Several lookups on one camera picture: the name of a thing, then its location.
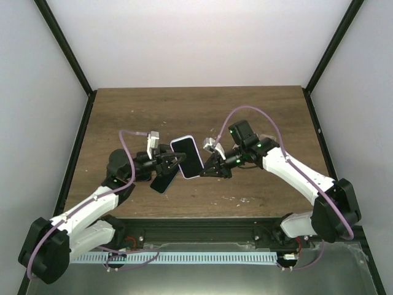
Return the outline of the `clear phone case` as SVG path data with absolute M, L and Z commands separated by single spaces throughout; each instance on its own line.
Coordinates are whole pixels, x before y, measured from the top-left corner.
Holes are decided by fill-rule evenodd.
M 271 139 L 271 140 L 273 140 L 273 141 L 277 141 L 277 139 L 276 139 L 275 136 L 266 135 L 266 134 L 261 134 L 261 135 L 259 135 L 259 139 L 260 139 L 260 140 L 263 140 L 263 139 L 265 139 L 265 138 L 269 138 L 269 139 Z

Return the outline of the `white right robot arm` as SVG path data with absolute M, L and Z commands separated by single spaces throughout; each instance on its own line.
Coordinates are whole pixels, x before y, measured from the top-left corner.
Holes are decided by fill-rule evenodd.
M 273 231 L 277 246 L 288 247 L 301 236 L 318 235 L 329 243 L 338 238 L 353 238 L 352 228 L 362 215 L 353 185 L 347 179 L 335 180 L 307 167 L 283 151 L 274 139 L 254 133 L 246 120 L 229 126 L 228 130 L 235 142 L 230 151 L 224 151 L 213 138 L 204 140 L 203 148 L 211 156 L 201 177 L 231 178 L 233 168 L 253 163 L 299 191 L 313 207 L 310 212 L 283 216 Z

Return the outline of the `teal phone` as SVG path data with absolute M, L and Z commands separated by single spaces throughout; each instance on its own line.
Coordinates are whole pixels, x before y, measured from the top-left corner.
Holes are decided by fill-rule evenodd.
M 157 175 L 150 184 L 150 188 L 159 194 L 164 194 L 170 187 L 171 183 L 179 173 L 179 169 L 176 168 L 167 175 Z

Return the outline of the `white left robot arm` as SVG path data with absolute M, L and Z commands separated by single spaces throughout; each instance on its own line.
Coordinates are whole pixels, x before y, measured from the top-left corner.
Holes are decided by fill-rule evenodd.
M 129 159 L 124 149 L 113 151 L 106 178 L 85 200 L 52 219 L 38 218 L 30 226 L 18 262 L 30 278 L 46 284 L 57 281 L 70 263 L 99 246 L 119 248 L 125 242 L 125 227 L 109 211 L 120 206 L 153 171 L 158 177 L 173 176 L 187 158 L 161 144 L 152 156 L 139 152 Z

